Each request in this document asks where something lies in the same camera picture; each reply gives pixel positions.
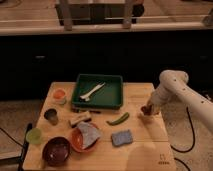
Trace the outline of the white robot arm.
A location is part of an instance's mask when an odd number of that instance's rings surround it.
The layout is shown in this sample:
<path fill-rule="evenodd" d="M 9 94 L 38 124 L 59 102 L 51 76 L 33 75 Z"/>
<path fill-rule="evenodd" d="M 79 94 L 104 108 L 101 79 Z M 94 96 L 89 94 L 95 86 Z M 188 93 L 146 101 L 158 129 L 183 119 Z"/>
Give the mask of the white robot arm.
<path fill-rule="evenodd" d="M 187 83 L 189 76 L 185 71 L 164 70 L 159 75 L 159 85 L 151 93 L 147 103 L 141 107 L 144 115 L 157 115 L 160 109 L 176 95 L 184 104 L 190 107 L 206 128 L 213 134 L 213 102 L 203 97 Z"/>

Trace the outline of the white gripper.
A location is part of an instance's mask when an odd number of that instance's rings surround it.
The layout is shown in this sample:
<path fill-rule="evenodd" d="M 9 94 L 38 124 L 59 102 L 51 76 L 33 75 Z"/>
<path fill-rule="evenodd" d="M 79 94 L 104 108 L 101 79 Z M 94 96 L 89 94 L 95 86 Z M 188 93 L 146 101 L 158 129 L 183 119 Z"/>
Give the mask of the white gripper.
<path fill-rule="evenodd" d="M 162 99 L 156 92 L 151 94 L 150 99 L 148 100 L 148 105 L 152 105 L 153 108 L 151 109 L 151 115 L 158 115 L 161 107 L 165 104 L 165 100 Z M 141 111 L 144 115 L 149 115 L 149 108 L 146 106 L 141 107 Z"/>

